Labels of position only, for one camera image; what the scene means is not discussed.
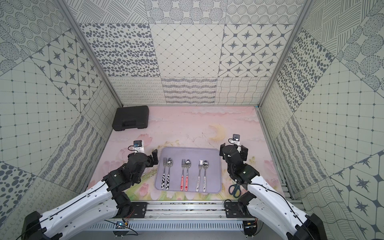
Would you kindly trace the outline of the cow pattern handle spoon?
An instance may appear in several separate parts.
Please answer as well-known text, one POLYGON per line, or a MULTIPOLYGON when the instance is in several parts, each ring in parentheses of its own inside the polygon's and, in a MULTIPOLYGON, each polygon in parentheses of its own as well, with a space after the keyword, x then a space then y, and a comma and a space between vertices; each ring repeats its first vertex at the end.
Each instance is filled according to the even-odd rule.
POLYGON ((167 180, 166 180, 166 191, 168 191, 170 188, 170 178, 171 178, 171 167, 172 166, 173 166, 173 159, 169 158, 167 160, 168 175, 167 175, 167 180))

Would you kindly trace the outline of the white hello kitty spoon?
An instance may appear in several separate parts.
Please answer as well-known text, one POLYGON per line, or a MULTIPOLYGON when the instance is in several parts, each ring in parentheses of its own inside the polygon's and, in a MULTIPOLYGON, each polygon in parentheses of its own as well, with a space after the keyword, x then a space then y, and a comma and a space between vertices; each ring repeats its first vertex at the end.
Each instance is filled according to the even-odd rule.
POLYGON ((207 169, 209 168, 209 161, 203 161, 204 168, 204 181, 203 181, 203 192, 207 190, 207 169))

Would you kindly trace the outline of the white hello kitty fork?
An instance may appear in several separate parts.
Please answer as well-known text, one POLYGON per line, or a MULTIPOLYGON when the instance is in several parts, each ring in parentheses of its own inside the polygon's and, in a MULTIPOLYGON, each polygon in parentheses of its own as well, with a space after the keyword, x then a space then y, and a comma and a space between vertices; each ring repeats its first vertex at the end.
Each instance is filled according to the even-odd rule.
POLYGON ((199 192, 200 190, 200 181, 201 181, 201 170, 203 168, 203 160, 199 160, 199 173, 198 173, 198 179, 197 179, 197 184, 196 184, 196 192, 199 192))

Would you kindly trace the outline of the cow pattern handle fork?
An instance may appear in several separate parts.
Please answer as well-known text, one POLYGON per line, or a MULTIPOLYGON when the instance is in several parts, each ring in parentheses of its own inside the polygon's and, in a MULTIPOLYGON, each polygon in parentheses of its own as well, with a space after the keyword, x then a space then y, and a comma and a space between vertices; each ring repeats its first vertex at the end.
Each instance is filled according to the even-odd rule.
POLYGON ((161 183, 161 189, 162 190, 165 188, 165 185, 166 185, 166 168, 167 168, 167 163, 168 163, 168 159, 167 158, 163 158, 164 170, 163 170, 162 183, 161 183))

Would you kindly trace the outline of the pink strawberry handle spoon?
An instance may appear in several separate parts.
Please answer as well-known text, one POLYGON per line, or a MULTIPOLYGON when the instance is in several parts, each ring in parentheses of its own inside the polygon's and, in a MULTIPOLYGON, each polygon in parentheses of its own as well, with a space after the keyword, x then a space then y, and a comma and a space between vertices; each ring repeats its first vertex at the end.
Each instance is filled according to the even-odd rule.
POLYGON ((186 173, 186 182, 185 182, 185 186, 184 186, 184 190, 185 192, 188 191, 188 188, 189 188, 189 168, 191 167, 191 161, 190 160, 186 160, 185 161, 185 167, 186 167, 186 170, 187 170, 187 173, 186 173))

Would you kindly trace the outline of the pink strawberry handle fork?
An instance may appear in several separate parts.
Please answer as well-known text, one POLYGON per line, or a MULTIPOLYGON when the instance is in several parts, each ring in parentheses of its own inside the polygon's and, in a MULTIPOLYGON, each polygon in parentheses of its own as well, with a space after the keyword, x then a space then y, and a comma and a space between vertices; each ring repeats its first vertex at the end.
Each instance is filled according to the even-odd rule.
POLYGON ((186 166, 186 160, 182 159, 182 175, 181 175, 181 185, 180 185, 180 191, 184 190, 184 169, 186 166))

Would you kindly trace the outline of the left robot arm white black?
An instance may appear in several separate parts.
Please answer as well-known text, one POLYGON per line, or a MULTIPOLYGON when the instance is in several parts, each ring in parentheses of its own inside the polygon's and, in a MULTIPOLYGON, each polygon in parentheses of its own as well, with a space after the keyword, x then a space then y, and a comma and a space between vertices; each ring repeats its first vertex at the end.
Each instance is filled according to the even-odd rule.
POLYGON ((151 155, 131 153, 128 161, 109 172, 92 188, 50 211, 27 215, 20 240, 67 240, 103 220, 126 218, 136 212, 125 191, 141 182, 146 168, 159 163, 151 155))

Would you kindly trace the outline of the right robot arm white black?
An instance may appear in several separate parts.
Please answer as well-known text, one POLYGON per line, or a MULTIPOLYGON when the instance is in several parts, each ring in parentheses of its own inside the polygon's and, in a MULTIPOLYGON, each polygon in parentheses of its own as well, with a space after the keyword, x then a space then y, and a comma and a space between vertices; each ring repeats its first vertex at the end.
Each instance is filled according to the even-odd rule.
POLYGON ((228 165, 228 173, 246 192, 238 198, 238 208, 269 226, 284 240, 326 240, 323 221, 308 215, 276 192, 261 174, 245 163, 248 149, 244 146, 220 146, 220 156, 228 165))

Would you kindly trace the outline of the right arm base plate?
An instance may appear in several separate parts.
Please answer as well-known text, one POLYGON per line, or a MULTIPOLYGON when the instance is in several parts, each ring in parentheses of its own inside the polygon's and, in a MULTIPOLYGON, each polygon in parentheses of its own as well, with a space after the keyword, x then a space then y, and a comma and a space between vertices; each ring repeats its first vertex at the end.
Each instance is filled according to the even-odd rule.
POLYGON ((224 208, 227 218, 255 218, 250 214, 247 206, 241 202, 224 201, 224 208))

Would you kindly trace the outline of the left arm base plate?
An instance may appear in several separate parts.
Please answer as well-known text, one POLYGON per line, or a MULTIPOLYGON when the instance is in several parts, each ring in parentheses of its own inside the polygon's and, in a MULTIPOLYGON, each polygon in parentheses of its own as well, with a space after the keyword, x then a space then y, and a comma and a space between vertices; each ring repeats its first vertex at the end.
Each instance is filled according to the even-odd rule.
POLYGON ((118 213, 115 218, 121 219, 143 219, 145 217, 148 202, 133 202, 118 207, 118 213))

